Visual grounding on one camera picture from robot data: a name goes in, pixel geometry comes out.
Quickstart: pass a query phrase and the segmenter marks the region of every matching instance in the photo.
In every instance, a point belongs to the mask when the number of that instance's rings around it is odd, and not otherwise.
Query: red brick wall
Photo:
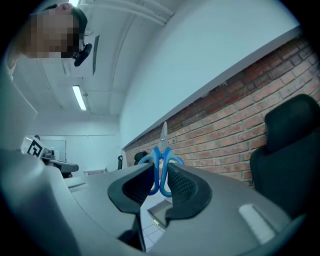
[[[252,186],[249,159],[266,143],[264,117],[297,94],[320,101],[320,65],[303,37],[264,56],[167,120],[168,143],[185,165]],[[152,151],[162,125],[126,147],[128,166],[137,152]]]

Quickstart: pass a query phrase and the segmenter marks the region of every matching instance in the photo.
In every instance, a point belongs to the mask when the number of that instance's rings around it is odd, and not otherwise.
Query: black headphones
[[[87,43],[85,45],[85,43],[82,41],[83,43],[83,49],[77,53],[75,53],[73,56],[72,56],[72,59],[74,59],[74,66],[75,67],[79,67],[82,62],[85,61],[85,59],[89,56],[90,52],[91,52],[91,49],[92,49],[92,44],[91,43]]]

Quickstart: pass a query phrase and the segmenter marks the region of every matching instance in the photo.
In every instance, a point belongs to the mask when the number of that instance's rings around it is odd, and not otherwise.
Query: fluorescent light
[[[79,0],[69,0],[68,2],[73,6],[78,6]]]
[[[78,101],[78,104],[79,104],[80,109],[81,109],[82,111],[86,111],[87,108],[86,108],[84,99],[82,98],[79,85],[74,85],[74,86],[72,86],[72,89],[73,89],[74,95],[75,95],[75,97],[76,97],[76,100]]]

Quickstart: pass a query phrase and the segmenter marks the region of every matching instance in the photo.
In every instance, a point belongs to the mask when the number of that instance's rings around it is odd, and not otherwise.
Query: black office chair
[[[148,155],[148,153],[146,151],[142,151],[142,152],[138,152],[134,155],[134,165],[136,166],[139,161],[145,157],[146,155]]]
[[[270,111],[265,125],[266,145],[250,159],[255,189],[296,218],[307,212],[320,170],[320,107],[300,94]]]

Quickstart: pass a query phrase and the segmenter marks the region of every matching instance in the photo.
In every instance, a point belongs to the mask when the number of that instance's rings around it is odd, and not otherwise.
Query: white plastic part
[[[239,208],[239,213],[261,245],[265,244],[276,235],[275,231],[269,226],[259,212],[257,212],[252,204],[242,205]]]

